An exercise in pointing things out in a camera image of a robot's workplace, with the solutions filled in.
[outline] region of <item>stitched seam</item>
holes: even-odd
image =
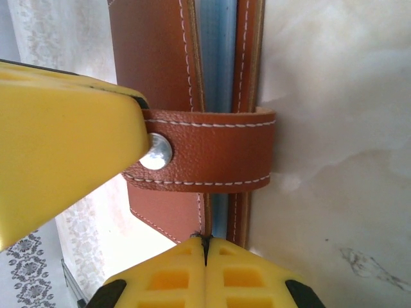
[[[182,12],[182,3],[181,0],[179,0],[179,5],[180,5],[180,17],[181,17],[181,29],[182,29],[182,40],[184,42],[184,52],[186,53],[186,65],[187,65],[187,81],[188,81],[188,95],[189,95],[189,104],[191,107],[191,111],[194,111],[194,105],[193,105],[193,88],[191,86],[191,75],[190,75],[190,66],[188,62],[188,51],[187,51],[187,40],[186,40],[186,29],[184,27],[184,16]],[[197,194],[197,209],[198,209],[198,222],[200,224],[200,231],[202,229],[202,224],[201,224],[201,208],[200,208],[200,194]]]
[[[245,9],[245,25],[244,25],[244,34],[243,34],[243,53],[241,54],[241,71],[240,71],[240,85],[238,91],[238,105],[237,105],[237,112],[240,112],[241,106],[241,90],[243,87],[243,72],[244,72],[244,59],[245,59],[245,41],[247,38],[247,30],[249,27],[249,6],[250,0],[247,0],[246,9]]]
[[[128,173],[124,173],[127,178],[135,180],[136,182],[146,182],[146,183],[156,183],[156,184],[176,184],[176,185],[197,185],[197,186],[234,186],[234,185],[245,185],[245,184],[253,184],[258,183],[260,181],[266,180],[270,177],[270,175],[263,176],[262,178],[257,178],[255,180],[250,181],[242,181],[242,182],[228,182],[228,183],[220,183],[220,182],[183,182],[183,181],[166,181],[166,180],[150,180],[146,178],[136,178]]]
[[[234,231],[232,233],[232,241],[236,241],[236,231],[237,231],[237,197],[238,194],[236,194],[235,199],[234,199]]]
[[[189,62],[188,62],[186,28],[184,27],[184,16],[183,16],[183,13],[182,13],[182,3],[181,3],[181,0],[179,0],[179,5],[180,5],[182,40],[183,40],[183,42],[184,42],[184,52],[186,53],[186,65],[187,65],[187,75],[188,75],[188,95],[189,95],[189,97],[190,97],[189,102],[190,102],[190,106],[191,106],[191,111],[194,111],[193,95],[192,95],[192,87],[191,87],[190,65],[189,65]]]
[[[142,220],[148,222],[149,224],[151,224],[151,226],[153,226],[154,228],[156,228],[157,230],[161,231],[162,233],[166,234],[169,238],[173,239],[174,241],[181,243],[180,241],[178,241],[175,237],[173,237],[170,233],[168,233],[167,231],[164,231],[163,228],[160,228],[159,226],[157,226],[155,223],[153,223],[152,221],[148,220],[147,218],[145,218],[144,216],[140,215],[139,213],[137,213],[134,209],[132,209],[130,207],[130,210],[137,215],[139,218],[141,218]]]
[[[201,199],[200,194],[197,194],[197,211],[198,211],[198,224],[200,225],[200,232],[202,231],[202,223],[201,223]]]
[[[166,121],[166,120],[145,120],[150,123],[162,123],[162,124],[172,124],[172,125],[182,125],[182,126],[194,126],[194,127],[217,127],[217,128],[246,128],[246,127],[260,127],[273,125],[275,120],[270,122],[254,123],[254,124],[208,124],[208,123],[190,123],[190,122],[177,122],[177,121]]]
[[[244,34],[243,34],[243,52],[241,54],[241,71],[240,71],[240,84],[238,89],[238,105],[237,112],[240,112],[241,107],[241,91],[243,89],[243,72],[244,72],[244,61],[245,61],[245,41],[247,38],[247,30],[249,27],[249,6],[250,0],[247,0],[246,9],[245,9],[245,25],[244,25]],[[237,206],[238,206],[238,194],[236,194],[234,199],[234,231],[232,233],[232,241],[235,243],[236,240],[236,231],[237,231]]]

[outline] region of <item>textured leather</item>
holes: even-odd
[[[235,193],[259,189],[270,181],[274,116],[256,113],[213,114],[143,110],[149,132],[165,136],[172,161],[161,170],[139,162],[124,176],[138,188],[194,193]]]
[[[109,0],[119,85],[150,108],[204,111],[193,0]],[[207,194],[142,190],[128,184],[131,212],[174,242],[211,233]]]
[[[264,0],[238,0],[232,112],[256,107],[264,6]],[[227,240],[241,247],[247,245],[251,200],[251,192],[229,195]]]
[[[255,37],[256,29],[261,29],[257,7],[262,3],[238,0],[233,112],[254,111],[261,45]],[[142,92],[152,109],[203,112],[194,0],[109,0],[109,12],[118,84]],[[148,123],[148,129],[154,124]],[[128,195],[132,213],[176,243],[195,231],[211,232],[208,194],[152,191],[129,182]],[[249,196],[230,195],[227,238],[241,246],[247,236]]]

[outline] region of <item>blue strip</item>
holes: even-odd
[[[231,112],[237,0],[200,0],[200,45],[205,105],[209,112]],[[211,196],[213,235],[226,238],[228,194]]]

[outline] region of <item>yellow plastic jaw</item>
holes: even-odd
[[[140,93],[0,62],[0,251],[148,151]]]
[[[188,239],[108,279],[87,307],[324,308],[299,275],[224,239],[204,257],[201,238]]]

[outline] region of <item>metal rivet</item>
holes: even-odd
[[[148,134],[152,147],[140,159],[140,163],[147,169],[160,170],[167,166],[173,158],[173,148],[168,140],[159,133]]]

